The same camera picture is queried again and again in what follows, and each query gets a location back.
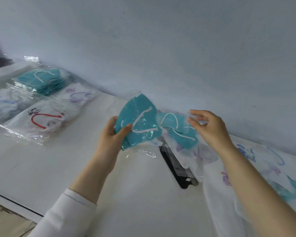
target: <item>forearm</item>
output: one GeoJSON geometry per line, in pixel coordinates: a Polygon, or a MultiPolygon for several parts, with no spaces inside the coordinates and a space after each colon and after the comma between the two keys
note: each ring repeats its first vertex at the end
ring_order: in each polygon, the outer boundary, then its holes
{"type": "Polygon", "coordinates": [[[296,237],[296,212],[234,146],[217,150],[257,232],[261,236],[296,237]]]}
{"type": "Polygon", "coordinates": [[[101,163],[94,157],[69,189],[96,204],[107,175],[101,168],[101,163]]]}

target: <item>tile floor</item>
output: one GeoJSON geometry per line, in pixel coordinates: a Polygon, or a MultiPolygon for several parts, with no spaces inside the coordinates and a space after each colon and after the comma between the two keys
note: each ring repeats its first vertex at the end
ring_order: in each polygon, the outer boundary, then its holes
{"type": "Polygon", "coordinates": [[[0,207],[0,237],[26,237],[36,224],[0,207]]]}

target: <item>teal face mask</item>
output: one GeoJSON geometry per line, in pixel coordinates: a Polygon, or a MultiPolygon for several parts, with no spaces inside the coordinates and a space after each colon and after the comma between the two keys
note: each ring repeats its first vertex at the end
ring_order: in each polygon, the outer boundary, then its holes
{"type": "Polygon", "coordinates": [[[189,124],[185,121],[185,117],[174,113],[158,113],[158,123],[161,127],[170,127],[178,132],[188,133],[189,124]]]}
{"type": "Polygon", "coordinates": [[[172,128],[168,128],[168,131],[173,139],[185,149],[192,149],[198,143],[198,139],[195,135],[196,130],[193,127],[188,128],[188,133],[178,132],[172,128]]]}
{"type": "Polygon", "coordinates": [[[17,77],[17,85],[36,90],[37,93],[48,96],[63,89],[70,83],[69,73],[60,69],[44,68],[28,71],[17,77]]]}
{"type": "Polygon", "coordinates": [[[121,110],[115,124],[115,133],[127,124],[133,124],[132,131],[123,139],[122,149],[126,150],[161,136],[162,130],[156,117],[157,109],[145,95],[132,98],[121,110]]]}

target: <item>person's right hand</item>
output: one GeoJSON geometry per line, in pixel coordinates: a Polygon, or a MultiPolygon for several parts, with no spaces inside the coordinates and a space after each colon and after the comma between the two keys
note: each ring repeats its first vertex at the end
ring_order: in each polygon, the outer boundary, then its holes
{"type": "Polygon", "coordinates": [[[226,125],[219,116],[210,111],[190,110],[190,113],[197,117],[196,120],[189,117],[188,122],[213,149],[219,151],[223,148],[234,147],[226,125]],[[208,121],[208,123],[201,125],[198,121],[208,121]]]}

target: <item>wall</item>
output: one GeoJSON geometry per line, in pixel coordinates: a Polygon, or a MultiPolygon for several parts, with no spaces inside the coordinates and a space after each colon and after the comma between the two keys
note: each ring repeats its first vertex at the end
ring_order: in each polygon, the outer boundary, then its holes
{"type": "Polygon", "coordinates": [[[296,0],[0,0],[0,52],[296,155],[296,0]]]}

